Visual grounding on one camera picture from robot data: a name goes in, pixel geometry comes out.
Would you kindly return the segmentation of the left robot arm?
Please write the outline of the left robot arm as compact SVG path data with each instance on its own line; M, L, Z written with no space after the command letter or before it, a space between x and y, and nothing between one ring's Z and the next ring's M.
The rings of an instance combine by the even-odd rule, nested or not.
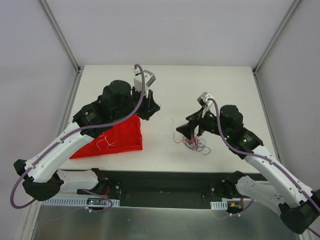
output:
M66 129L41 153L29 160L18 159L15 171L25 192L37 201L45 201L58 193L96 195L107 193L107 180L98 168L85 171L61 170L75 152L114 125L133 115L142 120L160 110L149 89L152 80L142 83L134 80L134 86L123 80L114 80L105 86L97 100L83 106Z

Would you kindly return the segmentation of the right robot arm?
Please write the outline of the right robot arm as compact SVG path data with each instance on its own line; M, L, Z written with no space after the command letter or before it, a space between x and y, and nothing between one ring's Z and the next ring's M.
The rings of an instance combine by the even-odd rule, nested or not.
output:
M176 131L188 140L204 132L223 137L228 149L254 167L270 183L263 185L247 174L235 171L214 186L218 196L232 199L243 195L275 212L296 234L303 234L320 216L320 192L298 180L268 151L263 141L244 127L236 105L224 105L215 116L202 107L186 117Z

